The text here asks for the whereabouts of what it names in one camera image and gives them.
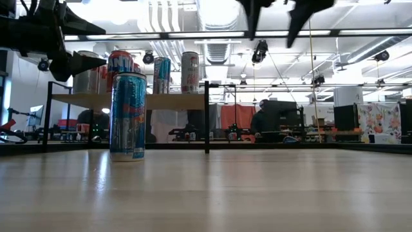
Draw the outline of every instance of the energy drink can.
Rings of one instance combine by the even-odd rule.
[[[138,161],[145,150],[146,76],[121,73],[111,94],[110,155],[114,161]]]
[[[199,55],[196,52],[182,54],[182,93],[199,93]]]
[[[108,66],[99,67],[98,94],[106,94],[108,88]]]
[[[80,55],[98,58],[94,52],[79,51]],[[98,92],[99,68],[92,68],[73,77],[73,94]]]
[[[171,62],[169,58],[154,59],[153,94],[169,93]]]
[[[133,64],[133,71],[135,73],[142,73],[142,70],[140,69],[140,65],[138,65],[137,63]]]

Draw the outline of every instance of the shelf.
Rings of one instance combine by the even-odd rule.
[[[147,110],[204,110],[203,94],[150,94],[146,98]]]
[[[52,99],[88,109],[100,111],[110,109],[111,94],[53,94]],[[203,94],[149,94],[146,96],[147,110],[204,110]]]

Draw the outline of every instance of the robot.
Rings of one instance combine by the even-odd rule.
[[[0,49],[47,55],[38,68],[50,69],[56,81],[66,82],[71,75],[106,64],[103,59],[73,55],[64,47],[64,35],[104,35],[106,31],[75,15],[66,2],[31,0],[30,9],[21,0],[27,16],[15,19],[16,0],[0,0]]]

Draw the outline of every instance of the orange object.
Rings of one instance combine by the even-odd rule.
[[[252,122],[253,115],[256,113],[256,108],[254,106],[241,106],[236,105],[236,117],[238,128],[250,128],[250,123]],[[222,129],[227,129],[229,126],[234,124],[234,105],[233,106],[222,106],[221,107],[221,127]],[[244,135],[242,139],[250,138],[252,142],[255,141],[253,135]]]

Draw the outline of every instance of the wire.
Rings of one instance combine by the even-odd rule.
[[[277,68],[277,66],[276,66],[276,64],[275,64],[275,61],[273,60],[272,55],[270,54],[269,50],[268,50],[268,53],[269,53],[270,59],[272,60],[273,65],[275,66],[275,69],[276,69],[276,71],[277,71],[277,74],[279,74],[279,77],[281,78],[283,84],[286,86],[286,89],[288,90],[288,93],[290,94],[290,96],[292,96],[294,102],[296,102],[295,97],[293,96],[292,92],[289,90],[289,87],[288,87],[288,85],[286,84],[285,80],[283,80],[282,74],[281,74],[281,72],[279,72],[279,69]]]
[[[20,0],[21,4],[23,5],[24,9],[26,10],[26,15],[28,16],[28,8],[24,0]]]
[[[314,93],[314,104],[315,104],[315,119],[316,119],[316,125],[317,125],[317,134],[319,136],[319,143],[322,143],[322,137],[321,137],[321,127],[319,126],[319,119],[317,117],[317,97],[316,97],[316,93],[315,93],[315,72],[314,72],[314,45],[313,45],[313,41],[312,41],[312,26],[310,23],[310,19],[309,19],[309,38],[310,38],[310,61],[312,64],[312,91]]]

